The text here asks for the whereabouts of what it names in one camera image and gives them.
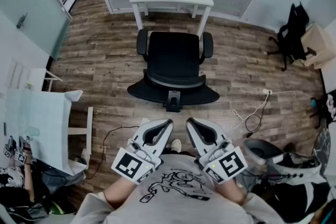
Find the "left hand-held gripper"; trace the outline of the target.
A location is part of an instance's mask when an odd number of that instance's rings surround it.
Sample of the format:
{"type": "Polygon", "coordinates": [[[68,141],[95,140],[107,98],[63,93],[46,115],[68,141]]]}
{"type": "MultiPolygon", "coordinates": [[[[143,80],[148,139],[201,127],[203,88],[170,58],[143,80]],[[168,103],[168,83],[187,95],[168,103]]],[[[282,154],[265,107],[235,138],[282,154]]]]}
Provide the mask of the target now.
{"type": "Polygon", "coordinates": [[[173,126],[171,119],[142,124],[126,148],[119,149],[111,169],[137,185],[142,183],[162,164],[158,156],[166,148],[173,126]]]}

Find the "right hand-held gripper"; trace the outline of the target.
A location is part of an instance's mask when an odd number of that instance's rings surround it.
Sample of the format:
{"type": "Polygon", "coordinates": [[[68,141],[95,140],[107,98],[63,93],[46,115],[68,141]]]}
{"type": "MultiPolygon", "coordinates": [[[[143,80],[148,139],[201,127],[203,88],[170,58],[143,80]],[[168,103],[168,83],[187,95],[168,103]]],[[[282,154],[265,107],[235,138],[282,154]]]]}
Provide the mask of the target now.
{"type": "Polygon", "coordinates": [[[217,123],[189,118],[186,130],[199,155],[195,163],[218,184],[234,178],[248,167],[240,147],[225,139],[225,132],[217,123]]]}

